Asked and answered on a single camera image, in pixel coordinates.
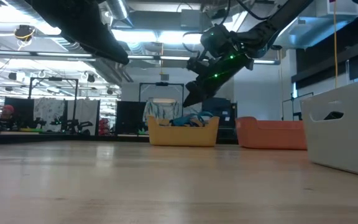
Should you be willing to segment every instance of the table surface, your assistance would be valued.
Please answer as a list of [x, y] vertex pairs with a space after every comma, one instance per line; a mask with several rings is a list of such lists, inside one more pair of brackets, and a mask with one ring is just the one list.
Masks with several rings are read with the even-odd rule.
[[358, 175], [305, 151], [0, 145], [0, 223], [358, 223]]

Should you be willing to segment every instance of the metal frame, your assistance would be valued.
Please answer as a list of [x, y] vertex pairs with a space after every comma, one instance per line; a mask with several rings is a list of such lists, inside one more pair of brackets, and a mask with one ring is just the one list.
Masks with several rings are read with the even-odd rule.
[[[314, 92], [307, 93], [307, 94], [304, 94], [304, 95], [298, 96], [298, 97], [296, 97], [296, 98], [300, 98], [300, 97], [304, 97], [304, 96], [308, 96], [308, 95], [314, 96]], [[294, 121], [294, 119], [293, 119], [293, 118], [294, 118], [295, 116], [299, 116], [299, 114], [298, 114], [298, 113], [294, 113], [294, 112], [293, 112], [293, 102], [295, 101], [295, 99], [296, 99], [296, 98], [292, 97], [292, 93], [291, 93], [291, 98], [290, 98], [290, 99], [288, 99], [288, 100], [284, 100], [284, 101], [282, 102], [282, 111], [283, 111], [283, 117], [282, 117], [282, 120], [284, 120], [284, 103], [286, 103], [286, 102], [288, 102], [288, 101], [291, 101], [291, 102], [292, 102], [292, 120]]]
[[75, 119], [75, 110], [77, 108], [77, 93], [78, 93], [78, 79], [77, 78], [58, 78], [58, 77], [50, 77], [50, 78], [38, 78], [38, 77], [31, 77], [30, 78], [30, 87], [29, 87], [29, 97], [28, 99], [31, 99], [31, 93], [32, 89], [35, 88], [32, 86], [32, 82], [34, 80], [48, 80], [51, 82], [61, 82], [63, 80], [67, 81], [75, 81], [75, 95], [74, 95], [74, 110], [73, 110], [73, 119]]
[[159, 82], [157, 83], [139, 83], [139, 102], [140, 102], [140, 96], [142, 94], [142, 85], [155, 85], [155, 86], [170, 86], [170, 85], [177, 85], [181, 86], [181, 115], [183, 116], [183, 102], [185, 101], [185, 84], [182, 83], [164, 83], [164, 85], [159, 85]]

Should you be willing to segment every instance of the yellow basket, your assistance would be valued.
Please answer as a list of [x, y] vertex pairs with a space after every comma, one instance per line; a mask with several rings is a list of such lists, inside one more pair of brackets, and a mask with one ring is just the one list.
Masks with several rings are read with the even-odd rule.
[[167, 120], [156, 120], [149, 116], [150, 144], [154, 146], [198, 146], [213, 147], [218, 134], [219, 117], [212, 117], [205, 127], [171, 127], [160, 126]]

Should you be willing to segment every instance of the white storage box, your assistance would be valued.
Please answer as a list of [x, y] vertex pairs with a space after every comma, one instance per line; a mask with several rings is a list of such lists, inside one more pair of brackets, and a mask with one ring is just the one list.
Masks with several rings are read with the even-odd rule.
[[[358, 174], [358, 82], [301, 101], [309, 159]], [[324, 120], [332, 111], [343, 117]]]

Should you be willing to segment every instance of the cloth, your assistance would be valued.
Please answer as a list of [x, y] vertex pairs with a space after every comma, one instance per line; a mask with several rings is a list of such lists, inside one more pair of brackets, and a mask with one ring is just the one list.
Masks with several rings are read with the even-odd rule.
[[55, 121], [55, 118], [63, 116], [65, 109], [65, 104], [63, 100], [55, 100], [49, 98], [40, 98], [34, 100], [34, 118], [33, 121], [37, 118], [47, 122], [45, 126], [42, 127], [42, 131], [53, 131], [59, 132], [62, 128], [61, 125], [51, 125], [52, 121]]
[[149, 115], [157, 119], [175, 119], [181, 116], [180, 105], [177, 101], [173, 103], [154, 103], [151, 100], [146, 102], [143, 113], [143, 122], [147, 121]]
[[[77, 106], [75, 110], [75, 119], [79, 123], [89, 121], [92, 126], [88, 126], [82, 129], [82, 131], [89, 130], [91, 135], [95, 135], [96, 123], [98, 121], [98, 100], [77, 100]], [[73, 119], [74, 100], [67, 102], [67, 119]]]

